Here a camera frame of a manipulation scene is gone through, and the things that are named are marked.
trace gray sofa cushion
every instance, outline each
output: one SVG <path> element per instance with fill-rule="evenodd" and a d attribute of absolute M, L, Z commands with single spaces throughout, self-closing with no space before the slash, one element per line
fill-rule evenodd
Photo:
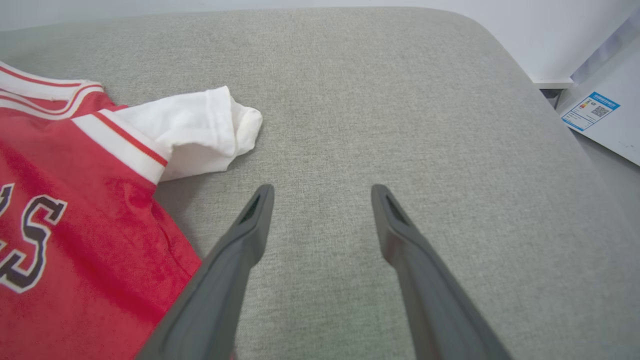
<path fill-rule="evenodd" d="M 519 359 L 640 351 L 639 244 L 556 113 L 484 28 L 449 12 L 162 15 L 0 33 L 0 59 L 101 81 L 120 104 L 228 85 L 259 109 L 228 172 L 160 185 L 201 256 L 276 188 L 241 359 L 413 357 L 370 187 L 390 187 Z"/>

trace white cuff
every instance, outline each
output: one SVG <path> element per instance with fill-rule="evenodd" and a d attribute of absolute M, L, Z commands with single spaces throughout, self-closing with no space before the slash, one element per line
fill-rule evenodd
<path fill-rule="evenodd" d="M 225 171 L 255 146 L 262 114 L 233 100 L 226 86 L 167 97 L 115 114 L 171 153 L 160 181 Z"/>

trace red jersey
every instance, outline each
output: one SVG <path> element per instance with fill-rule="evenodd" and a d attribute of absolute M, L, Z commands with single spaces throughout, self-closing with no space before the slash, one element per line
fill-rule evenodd
<path fill-rule="evenodd" d="M 127 359 L 200 265 L 153 199 L 166 150 L 100 84 L 0 63 L 0 357 Z"/>

